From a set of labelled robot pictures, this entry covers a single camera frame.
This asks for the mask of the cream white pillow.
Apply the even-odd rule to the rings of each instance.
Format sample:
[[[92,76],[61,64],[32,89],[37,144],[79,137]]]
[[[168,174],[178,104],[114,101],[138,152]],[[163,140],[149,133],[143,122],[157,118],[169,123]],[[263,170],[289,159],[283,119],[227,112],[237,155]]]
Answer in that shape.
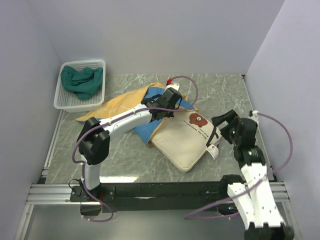
[[[181,172],[189,172],[208,152],[215,160],[222,138],[219,128],[196,110],[176,112],[164,118],[149,139]]]

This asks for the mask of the yellow and blue pillowcase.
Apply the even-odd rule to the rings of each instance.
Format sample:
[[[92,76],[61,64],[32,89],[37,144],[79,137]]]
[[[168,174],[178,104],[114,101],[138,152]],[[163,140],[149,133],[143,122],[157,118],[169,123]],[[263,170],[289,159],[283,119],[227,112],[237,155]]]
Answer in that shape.
[[[173,85],[167,85],[165,90],[168,88],[173,88]],[[189,106],[185,108],[175,107],[175,109],[167,110],[173,113],[182,112],[192,108],[195,103],[196,100],[194,100]],[[82,130],[82,133],[80,134],[75,145],[75,149],[79,149],[82,152],[84,152],[85,149],[93,151],[94,149],[99,148],[100,145],[108,145],[111,140],[117,138],[127,131],[136,128],[137,126],[153,122],[151,121],[152,114],[149,112],[149,110],[166,109],[156,107],[148,108],[144,104],[140,103],[124,113],[121,113],[114,117],[102,119],[98,123],[95,123],[94,127],[90,127],[88,130]]]

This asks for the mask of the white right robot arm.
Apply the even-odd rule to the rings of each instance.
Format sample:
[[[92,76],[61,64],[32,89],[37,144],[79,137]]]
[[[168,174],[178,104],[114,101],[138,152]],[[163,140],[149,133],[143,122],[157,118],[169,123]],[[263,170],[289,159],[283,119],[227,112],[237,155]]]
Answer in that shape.
[[[262,150],[256,145],[257,120],[234,117],[221,130],[222,136],[233,145],[234,158],[245,183],[226,182],[219,193],[232,199],[244,226],[246,240],[292,240],[292,226],[286,225],[279,212],[267,177],[267,164]]]

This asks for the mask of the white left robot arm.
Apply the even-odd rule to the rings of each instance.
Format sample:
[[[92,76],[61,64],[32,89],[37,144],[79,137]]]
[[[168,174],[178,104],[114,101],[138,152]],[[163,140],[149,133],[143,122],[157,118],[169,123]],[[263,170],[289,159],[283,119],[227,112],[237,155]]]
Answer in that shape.
[[[158,94],[148,94],[139,104],[118,115],[89,118],[77,139],[84,163],[82,195],[88,201],[100,195],[101,164],[110,152],[110,143],[134,130],[146,144],[154,145],[181,172],[191,170],[204,153],[219,154],[223,131],[218,124],[198,113],[182,95],[168,86]]]

